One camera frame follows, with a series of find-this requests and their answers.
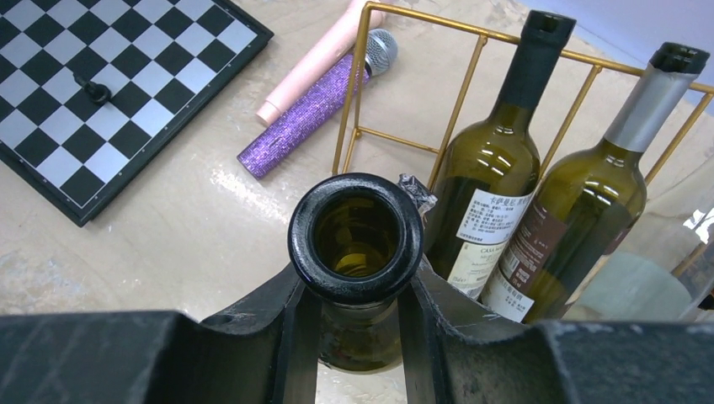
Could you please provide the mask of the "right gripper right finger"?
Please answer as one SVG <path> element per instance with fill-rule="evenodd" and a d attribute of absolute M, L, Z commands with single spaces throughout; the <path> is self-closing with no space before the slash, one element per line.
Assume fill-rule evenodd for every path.
<path fill-rule="evenodd" d="M 422 267 L 398 299 L 411 403 L 710 403 L 710 323 L 525 326 Z"/>

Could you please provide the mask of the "dark green bottle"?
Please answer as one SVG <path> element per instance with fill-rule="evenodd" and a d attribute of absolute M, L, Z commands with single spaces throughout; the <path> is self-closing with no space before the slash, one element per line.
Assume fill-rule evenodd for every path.
<path fill-rule="evenodd" d="M 413 197 L 375 174 L 340 174 L 302 197 L 287 245 L 322 302 L 320 362 L 356 374 L 401 363 L 397 299 L 424 262 L 423 237 Z"/>
<path fill-rule="evenodd" d="M 459 132 L 434 183 L 424 252 L 433 270 L 472 300 L 481 294 L 538 183 L 529 133 L 575 19 L 529 12 L 490 115 Z"/>
<path fill-rule="evenodd" d="M 689 45 L 660 45 L 599 143 L 566 155 L 546 174 L 481 304 L 520 323 L 568 309 L 644 211 L 641 158 L 709 57 Z"/>

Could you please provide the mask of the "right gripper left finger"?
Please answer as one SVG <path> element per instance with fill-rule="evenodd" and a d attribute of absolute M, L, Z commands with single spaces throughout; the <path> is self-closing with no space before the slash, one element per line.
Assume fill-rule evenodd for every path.
<path fill-rule="evenodd" d="M 4 403 L 311 403 L 320 300 L 287 267 L 197 322 L 178 311 L 3 316 Z"/>

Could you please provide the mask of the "clear glass bottle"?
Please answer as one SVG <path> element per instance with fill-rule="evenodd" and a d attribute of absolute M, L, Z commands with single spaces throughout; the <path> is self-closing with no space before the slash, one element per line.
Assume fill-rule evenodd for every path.
<path fill-rule="evenodd" d="M 572 321 L 713 318 L 713 161 L 653 199 L 563 315 Z"/>

